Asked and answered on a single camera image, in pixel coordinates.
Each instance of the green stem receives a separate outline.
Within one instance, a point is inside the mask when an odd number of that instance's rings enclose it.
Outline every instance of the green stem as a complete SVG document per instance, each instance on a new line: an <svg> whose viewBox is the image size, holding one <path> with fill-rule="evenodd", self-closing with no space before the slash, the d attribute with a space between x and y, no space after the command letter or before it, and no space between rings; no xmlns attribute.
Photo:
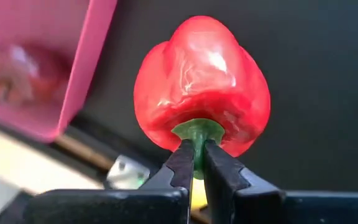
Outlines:
<svg viewBox="0 0 358 224"><path fill-rule="evenodd" d="M190 139L193 141L194 155L194 177L203 179L203 150L205 141L215 140L220 144L224 134L223 127L215 121L204 118L191 119L182 124L176 125L172 132L180 139Z"/></svg>

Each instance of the red bell pepper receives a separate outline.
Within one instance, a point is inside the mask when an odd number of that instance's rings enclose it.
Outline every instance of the red bell pepper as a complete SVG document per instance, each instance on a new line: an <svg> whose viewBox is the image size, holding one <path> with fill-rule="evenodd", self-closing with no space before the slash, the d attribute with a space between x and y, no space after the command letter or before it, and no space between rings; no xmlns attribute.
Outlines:
<svg viewBox="0 0 358 224"><path fill-rule="evenodd" d="M191 138L177 129L174 134L175 126L187 121L190 129L200 122L204 126L205 120L192 119L206 118L224 128L221 147L239 156L266 126L270 94L262 72L233 34L211 17L196 16L147 54L135 83L134 106L140 127L162 148L174 151L181 138Z"/></svg>

